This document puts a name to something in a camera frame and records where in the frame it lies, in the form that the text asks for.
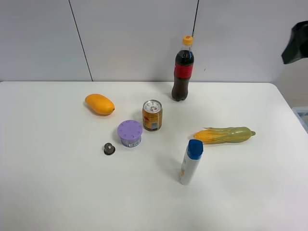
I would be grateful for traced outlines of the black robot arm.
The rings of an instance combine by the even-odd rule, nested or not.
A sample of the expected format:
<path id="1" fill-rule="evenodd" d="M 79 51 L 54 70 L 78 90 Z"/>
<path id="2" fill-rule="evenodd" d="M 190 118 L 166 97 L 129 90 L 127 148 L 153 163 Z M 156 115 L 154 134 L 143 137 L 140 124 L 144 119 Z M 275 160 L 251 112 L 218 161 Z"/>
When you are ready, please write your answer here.
<path id="1" fill-rule="evenodd" d="M 291 64 L 308 57 L 308 21 L 293 26 L 289 42 L 281 57 L 284 64 Z"/>

